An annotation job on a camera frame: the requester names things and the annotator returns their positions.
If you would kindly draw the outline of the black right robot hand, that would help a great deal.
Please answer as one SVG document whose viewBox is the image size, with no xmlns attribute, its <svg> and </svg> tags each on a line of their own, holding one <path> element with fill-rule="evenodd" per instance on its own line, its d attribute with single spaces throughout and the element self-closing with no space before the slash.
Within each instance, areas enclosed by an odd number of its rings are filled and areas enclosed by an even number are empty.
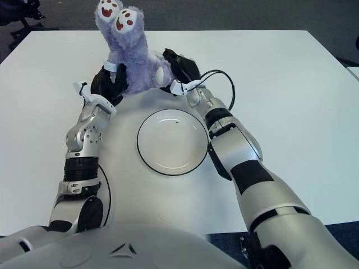
<svg viewBox="0 0 359 269">
<path fill-rule="evenodd" d="M 163 57 L 170 63 L 171 71 L 178 81 L 188 84 L 201 78 L 200 71 L 193 60 L 178 55 L 168 48 L 163 52 Z"/>
</svg>

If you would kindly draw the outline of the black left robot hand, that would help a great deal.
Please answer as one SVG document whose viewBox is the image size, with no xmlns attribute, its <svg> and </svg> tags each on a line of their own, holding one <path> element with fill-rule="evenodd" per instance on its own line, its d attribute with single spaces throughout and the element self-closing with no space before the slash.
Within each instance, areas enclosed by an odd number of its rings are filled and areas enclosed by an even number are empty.
<svg viewBox="0 0 359 269">
<path fill-rule="evenodd" d="M 117 106 L 123 100 L 123 94 L 127 88 L 126 66 L 124 64 L 117 67 L 114 82 L 111 80 L 110 72 L 102 67 L 91 83 L 91 93 L 103 96 L 113 106 Z"/>
</svg>

